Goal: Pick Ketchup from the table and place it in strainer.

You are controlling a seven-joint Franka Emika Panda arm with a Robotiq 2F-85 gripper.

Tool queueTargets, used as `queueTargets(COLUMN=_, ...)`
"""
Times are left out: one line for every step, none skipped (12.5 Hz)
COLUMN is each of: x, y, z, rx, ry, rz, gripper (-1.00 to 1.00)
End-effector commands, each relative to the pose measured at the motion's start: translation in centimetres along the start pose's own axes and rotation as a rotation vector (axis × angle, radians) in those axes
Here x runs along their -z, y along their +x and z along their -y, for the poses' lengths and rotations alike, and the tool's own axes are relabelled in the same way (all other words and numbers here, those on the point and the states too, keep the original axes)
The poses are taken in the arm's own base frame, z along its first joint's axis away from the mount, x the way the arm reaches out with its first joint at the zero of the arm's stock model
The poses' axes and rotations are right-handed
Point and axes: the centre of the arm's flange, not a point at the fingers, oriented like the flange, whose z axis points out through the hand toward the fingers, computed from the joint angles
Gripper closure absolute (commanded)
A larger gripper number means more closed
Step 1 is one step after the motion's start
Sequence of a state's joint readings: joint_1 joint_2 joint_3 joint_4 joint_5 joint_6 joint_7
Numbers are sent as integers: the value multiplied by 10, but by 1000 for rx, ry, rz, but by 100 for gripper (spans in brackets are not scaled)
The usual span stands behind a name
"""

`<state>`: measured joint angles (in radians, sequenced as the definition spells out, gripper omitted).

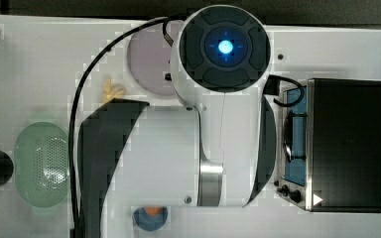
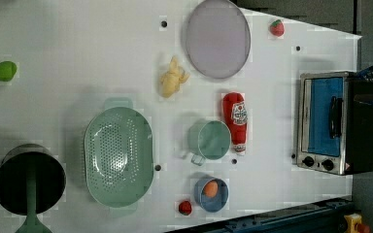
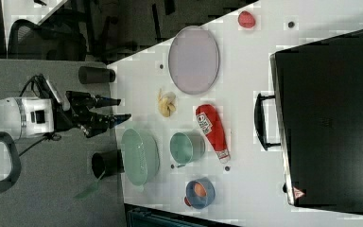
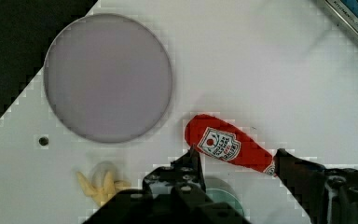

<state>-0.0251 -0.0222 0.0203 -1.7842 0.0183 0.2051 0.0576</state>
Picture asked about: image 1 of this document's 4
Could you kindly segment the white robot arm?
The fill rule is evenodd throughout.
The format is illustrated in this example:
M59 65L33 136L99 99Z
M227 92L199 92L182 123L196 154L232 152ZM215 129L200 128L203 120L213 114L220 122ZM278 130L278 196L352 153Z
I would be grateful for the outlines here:
M82 122L72 238L133 238L160 229L173 206L248 205L275 167L270 60L249 12L214 5L187 17L171 47L172 101L113 99Z

